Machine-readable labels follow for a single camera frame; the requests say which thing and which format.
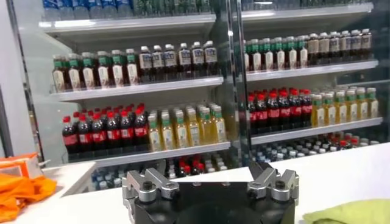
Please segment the cola bottle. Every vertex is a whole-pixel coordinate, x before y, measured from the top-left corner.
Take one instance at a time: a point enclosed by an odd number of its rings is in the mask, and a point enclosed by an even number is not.
[[[78,153],[79,139],[75,126],[71,125],[71,117],[65,116],[63,119],[64,128],[62,129],[62,138],[68,154]]]
[[[107,142],[110,149],[116,149],[121,146],[121,131],[113,112],[108,113]]]
[[[95,150],[106,149],[105,142],[107,140],[107,132],[105,131],[103,122],[101,121],[99,114],[93,115],[92,138]]]

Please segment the white shelf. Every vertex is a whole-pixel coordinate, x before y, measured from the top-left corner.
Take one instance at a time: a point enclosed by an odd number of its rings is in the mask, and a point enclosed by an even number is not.
[[[163,82],[145,85],[127,86],[122,88],[93,89],[85,91],[55,93],[51,96],[62,102],[73,102],[77,100],[95,99],[112,96],[123,96],[131,94],[151,93],[158,91],[169,91],[174,89],[187,89],[205,86],[219,86],[224,79],[222,77],[209,77],[204,79],[191,79],[176,82]]]
[[[290,77],[301,77],[308,75],[320,75],[337,72],[352,72],[364,69],[371,69],[378,66],[377,60],[362,61],[348,64],[316,66],[302,69],[291,69],[284,71],[272,71],[272,72],[248,72],[246,75],[247,82],[269,80],[269,79],[284,79]]]
[[[307,128],[297,131],[288,131],[283,133],[252,137],[252,145],[264,144],[269,142],[284,141],[295,138],[302,138],[313,135],[326,134],[335,131],[351,130],[356,128],[370,127],[380,125],[383,122],[382,117],[367,119],[363,121],[349,122],[343,124],[329,125],[318,128]]]
[[[116,166],[116,165],[128,164],[128,163],[152,161],[156,159],[166,159],[166,158],[180,157],[186,155],[195,155],[200,153],[216,152],[221,150],[227,150],[229,147],[230,147],[230,142],[223,142],[223,143],[217,143],[211,145],[189,147],[184,149],[174,149],[174,150],[167,150],[161,152],[150,152],[150,153],[127,155],[127,156],[119,156],[119,157],[107,158],[107,159],[97,159],[94,160],[94,162],[96,162],[97,167]]]

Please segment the white label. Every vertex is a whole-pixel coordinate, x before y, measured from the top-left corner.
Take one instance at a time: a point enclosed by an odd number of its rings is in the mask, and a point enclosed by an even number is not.
[[[95,87],[95,82],[93,79],[93,70],[91,68],[85,68],[83,70],[85,86],[87,89],[93,89]]]
[[[63,79],[63,72],[62,71],[54,71],[53,72],[53,79],[55,88],[58,93],[65,92],[65,81]]]
[[[81,90],[81,84],[80,84],[80,74],[79,71],[76,69],[70,69],[69,70],[69,76],[71,77],[71,83],[72,88],[74,91],[80,91]]]
[[[192,126],[190,128],[191,132],[191,141],[192,141],[192,146],[198,146],[200,145],[200,140],[199,140],[199,128],[197,126]]]
[[[225,122],[218,121],[216,123],[216,128],[217,128],[217,139],[218,139],[218,142],[226,142]]]
[[[325,112],[323,108],[317,109],[317,123],[319,127],[325,125]]]
[[[112,67],[114,72],[114,79],[116,87],[123,87],[123,71],[121,65],[114,65]]]
[[[371,118],[378,117],[378,101],[371,102]]]
[[[297,51],[291,50],[289,52],[289,60],[290,60],[290,69],[297,68]]]
[[[173,141],[172,141],[172,131],[171,130],[163,130],[163,138],[165,149],[171,150],[173,149]]]
[[[360,104],[360,118],[367,119],[368,118],[368,103],[362,102]]]
[[[343,105],[339,109],[340,123],[347,122],[347,106]]]
[[[358,120],[358,105],[353,103],[351,104],[351,111],[350,111],[350,117],[351,121],[357,121]]]
[[[99,79],[103,89],[110,87],[110,81],[108,80],[108,69],[106,67],[99,68]]]
[[[278,70],[284,70],[285,69],[285,52],[279,51],[278,52]]]
[[[177,141],[177,143],[179,144],[179,148],[188,147],[187,130],[184,127],[177,129]]]
[[[300,50],[300,67],[307,68],[307,50]]]

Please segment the bottle label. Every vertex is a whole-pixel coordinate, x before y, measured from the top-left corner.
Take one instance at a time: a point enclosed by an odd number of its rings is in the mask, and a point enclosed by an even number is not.
[[[165,149],[167,149],[167,150],[173,149],[172,131],[171,130],[163,130],[163,137],[164,137]]]
[[[163,53],[161,52],[154,52],[152,54],[153,57],[153,68],[162,68],[164,67],[163,64]]]
[[[127,73],[129,73],[130,85],[137,85],[138,84],[137,66],[135,64],[128,64]]]
[[[253,55],[253,70],[254,71],[261,71],[261,54],[260,53],[255,53]]]
[[[165,66],[176,66],[176,54],[174,51],[164,52]]]
[[[123,87],[123,71],[121,65],[114,65],[112,67],[112,70],[114,72],[114,79],[115,79],[115,85],[116,87]]]
[[[85,86],[87,89],[93,89],[95,87],[95,82],[93,79],[93,70],[91,68],[85,68],[83,70]]]
[[[77,135],[63,137],[63,142],[65,145],[74,145],[77,143]]]
[[[120,130],[109,130],[107,131],[107,136],[109,140],[117,140],[121,138]]]
[[[58,93],[65,92],[65,81],[63,79],[63,72],[62,71],[54,71],[53,72],[53,79],[55,88]]]
[[[362,119],[368,118],[368,103],[367,102],[362,102],[360,104],[360,116]]]
[[[272,52],[267,52],[266,54],[266,70],[267,72],[272,71],[274,67],[274,57]]]
[[[80,134],[79,135],[79,139],[80,139],[80,143],[81,144],[86,144],[86,143],[92,143],[93,142],[93,138],[92,138],[92,135],[90,133]]]
[[[177,129],[177,140],[178,140],[178,147],[179,148],[188,147],[187,130],[185,128],[178,128]]]
[[[152,68],[151,54],[140,54],[140,67],[141,69]]]
[[[191,52],[189,50],[181,50],[179,52],[179,62],[181,65],[191,64]]]
[[[351,111],[350,111],[350,117],[351,121],[357,121],[358,120],[358,105],[353,103],[350,105]]]
[[[106,67],[99,68],[99,79],[103,89],[110,87],[110,81],[108,79],[108,69]]]
[[[106,137],[105,131],[92,134],[93,142],[104,142]]]
[[[297,68],[297,51],[291,50],[289,52],[289,59],[290,59],[290,69],[296,69]]]
[[[76,69],[69,70],[69,76],[71,77],[72,88],[74,91],[81,90],[80,74]]]
[[[202,49],[194,49],[193,50],[193,60],[194,60],[194,64],[205,63],[204,52]]]
[[[134,137],[134,128],[121,129],[122,138],[133,138]]]
[[[340,116],[340,123],[347,122],[347,106],[345,105],[340,106],[339,116]]]
[[[279,51],[277,56],[278,56],[278,70],[284,70],[284,68],[285,68],[285,52]]]

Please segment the red bottle cap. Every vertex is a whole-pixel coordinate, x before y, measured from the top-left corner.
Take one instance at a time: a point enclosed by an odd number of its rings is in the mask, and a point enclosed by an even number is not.
[[[62,122],[64,122],[64,123],[71,122],[71,116],[65,116],[65,117],[63,117]]]

